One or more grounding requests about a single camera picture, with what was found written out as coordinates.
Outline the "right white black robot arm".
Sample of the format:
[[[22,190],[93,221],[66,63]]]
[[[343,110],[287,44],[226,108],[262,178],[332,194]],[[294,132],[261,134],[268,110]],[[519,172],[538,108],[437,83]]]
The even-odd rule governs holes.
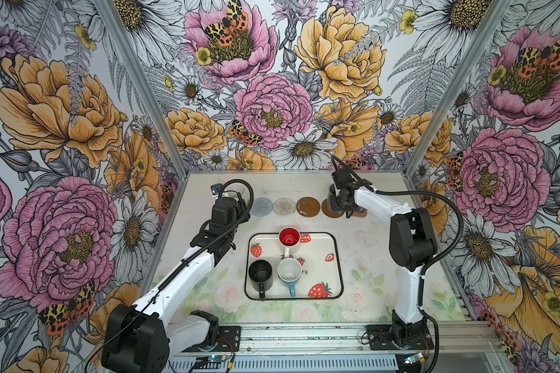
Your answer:
[[[423,292],[429,268],[447,256],[460,242],[464,233],[464,216],[449,198],[429,191],[381,191],[364,180],[345,162],[331,157],[333,184],[328,192],[328,207],[335,214],[348,218],[365,209],[389,225],[388,249],[398,265],[398,301],[392,312],[390,330],[384,335],[398,348],[410,348],[426,336],[427,323],[432,317],[425,311]],[[434,197],[445,203],[457,218],[453,242],[443,252],[438,251],[438,240],[429,211],[412,208],[396,201],[395,197],[418,195]]]

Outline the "grey mug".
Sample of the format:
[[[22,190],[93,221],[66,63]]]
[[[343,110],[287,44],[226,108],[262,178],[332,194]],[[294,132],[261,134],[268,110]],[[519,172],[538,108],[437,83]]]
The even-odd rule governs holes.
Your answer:
[[[340,198],[337,195],[336,187],[334,184],[329,187],[327,201],[328,210],[333,214],[341,216],[345,213],[344,208],[341,205]]]

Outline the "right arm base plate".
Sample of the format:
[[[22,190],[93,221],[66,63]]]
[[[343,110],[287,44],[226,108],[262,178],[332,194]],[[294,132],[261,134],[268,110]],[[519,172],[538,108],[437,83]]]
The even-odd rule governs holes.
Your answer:
[[[432,350],[434,341],[425,324],[372,324],[366,326],[366,335],[372,351]]]

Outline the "grey woven round coaster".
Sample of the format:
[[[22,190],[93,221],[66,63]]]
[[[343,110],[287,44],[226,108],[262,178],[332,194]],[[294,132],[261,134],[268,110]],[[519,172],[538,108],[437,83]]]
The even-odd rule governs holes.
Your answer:
[[[274,203],[267,197],[256,198],[251,206],[252,216],[263,218],[271,214],[274,210]]]

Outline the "scratched dark wooden round coaster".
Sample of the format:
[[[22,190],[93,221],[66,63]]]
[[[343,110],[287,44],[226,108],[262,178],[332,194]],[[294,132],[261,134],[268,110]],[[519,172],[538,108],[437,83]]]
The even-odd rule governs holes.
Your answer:
[[[305,218],[316,217],[320,210],[320,202],[314,197],[302,197],[296,203],[296,211]]]

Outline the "red inside white mug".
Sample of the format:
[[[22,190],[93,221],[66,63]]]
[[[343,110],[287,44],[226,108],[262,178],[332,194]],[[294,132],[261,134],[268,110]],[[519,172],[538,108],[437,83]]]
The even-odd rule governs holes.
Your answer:
[[[284,258],[295,256],[300,248],[300,232],[293,227],[286,227],[278,234]]]

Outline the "strawberry print serving tray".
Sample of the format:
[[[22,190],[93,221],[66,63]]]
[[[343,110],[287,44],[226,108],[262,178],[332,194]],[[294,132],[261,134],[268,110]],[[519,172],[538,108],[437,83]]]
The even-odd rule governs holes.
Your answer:
[[[329,233],[303,233],[287,248],[277,233],[252,236],[244,292],[262,302],[340,298],[344,282],[336,239]]]

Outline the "plain wooden round coaster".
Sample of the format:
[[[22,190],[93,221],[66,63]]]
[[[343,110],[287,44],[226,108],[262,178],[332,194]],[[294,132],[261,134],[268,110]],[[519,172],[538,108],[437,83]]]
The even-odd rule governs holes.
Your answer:
[[[329,208],[328,200],[324,200],[321,204],[321,210],[327,217],[331,219],[338,219],[344,215],[343,212],[336,213]]]

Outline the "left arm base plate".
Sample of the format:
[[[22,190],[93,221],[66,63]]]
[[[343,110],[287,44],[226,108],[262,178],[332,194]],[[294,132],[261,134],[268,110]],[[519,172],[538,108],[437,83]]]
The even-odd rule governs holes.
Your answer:
[[[238,352],[242,328],[240,326],[219,326],[217,334],[208,332],[202,343],[184,350],[184,352]]]

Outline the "aluminium front rail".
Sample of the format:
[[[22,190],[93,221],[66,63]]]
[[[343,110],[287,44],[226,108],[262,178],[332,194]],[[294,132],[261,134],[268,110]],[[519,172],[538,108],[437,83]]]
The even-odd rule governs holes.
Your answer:
[[[413,354],[423,350],[372,351],[367,323],[252,323],[242,328],[238,355]],[[440,322],[429,333],[439,354],[503,354],[486,322]]]

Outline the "multicolour woven round coaster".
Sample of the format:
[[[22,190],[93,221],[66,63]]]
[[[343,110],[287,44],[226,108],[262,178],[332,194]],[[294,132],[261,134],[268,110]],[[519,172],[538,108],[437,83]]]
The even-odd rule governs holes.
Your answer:
[[[280,198],[275,201],[273,211],[280,217],[291,216],[296,212],[296,202],[287,197]]]

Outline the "paw shaped wooden coaster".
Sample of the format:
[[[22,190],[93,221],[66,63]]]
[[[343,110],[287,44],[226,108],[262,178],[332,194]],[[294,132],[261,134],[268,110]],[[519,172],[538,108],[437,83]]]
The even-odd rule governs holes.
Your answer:
[[[368,212],[364,208],[358,208],[353,211],[352,216],[355,218],[365,218],[368,215]]]

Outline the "blue handled white mug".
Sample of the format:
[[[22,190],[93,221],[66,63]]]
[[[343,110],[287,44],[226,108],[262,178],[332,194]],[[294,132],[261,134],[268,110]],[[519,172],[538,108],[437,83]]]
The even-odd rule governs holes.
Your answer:
[[[289,289],[291,298],[296,297],[296,283],[302,274],[302,266],[297,259],[285,258],[280,261],[277,268],[278,278]]]

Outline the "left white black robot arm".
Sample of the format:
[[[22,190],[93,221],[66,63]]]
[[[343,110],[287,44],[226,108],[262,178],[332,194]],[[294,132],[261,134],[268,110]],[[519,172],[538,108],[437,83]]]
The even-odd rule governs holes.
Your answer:
[[[101,365],[113,372],[162,372],[174,355],[216,342],[218,320],[194,311],[174,328],[169,324],[195,286],[230,250],[239,225],[248,222],[254,191],[246,180],[212,187],[212,214],[191,240],[184,257],[152,290],[132,305],[120,304],[107,320]]]

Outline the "black mug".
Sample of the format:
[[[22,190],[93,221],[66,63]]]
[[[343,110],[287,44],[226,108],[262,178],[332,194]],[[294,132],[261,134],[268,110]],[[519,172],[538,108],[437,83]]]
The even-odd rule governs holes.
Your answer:
[[[265,301],[274,281],[272,265],[266,260],[256,260],[249,266],[247,274],[257,299]]]

